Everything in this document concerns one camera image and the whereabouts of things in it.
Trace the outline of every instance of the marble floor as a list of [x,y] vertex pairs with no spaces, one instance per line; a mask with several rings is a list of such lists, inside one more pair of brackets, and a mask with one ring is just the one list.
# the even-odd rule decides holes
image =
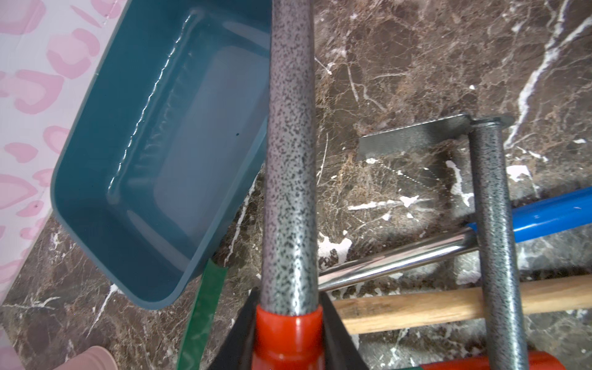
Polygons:
[[[314,12],[320,268],[456,230],[472,218],[466,138],[356,161],[358,138],[373,131],[460,111],[508,112],[517,121],[505,133],[515,207],[592,185],[589,0],[317,0]],[[215,256],[229,272],[202,368],[259,283],[264,176]],[[386,200],[394,202],[378,203]],[[592,273],[591,240],[592,226],[583,226],[518,244],[521,279]],[[331,295],[466,288],[480,277],[472,253]],[[0,309],[0,324],[27,370],[53,369],[91,345],[108,348],[121,369],[174,369],[198,285],[191,282],[163,310],[142,310],[50,219]],[[531,349],[569,370],[592,369],[587,310],[529,315],[525,326]],[[353,339],[373,370],[486,353],[482,320]]]

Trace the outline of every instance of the speckled gray metal handle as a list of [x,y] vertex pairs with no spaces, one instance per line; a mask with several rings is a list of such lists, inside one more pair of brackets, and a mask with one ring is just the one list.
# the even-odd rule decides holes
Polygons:
[[261,307],[318,308],[314,35],[311,0],[274,0]]
[[502,125],[496,118],[477,120],[469,133],[487,353],[492,370],[527,370]]

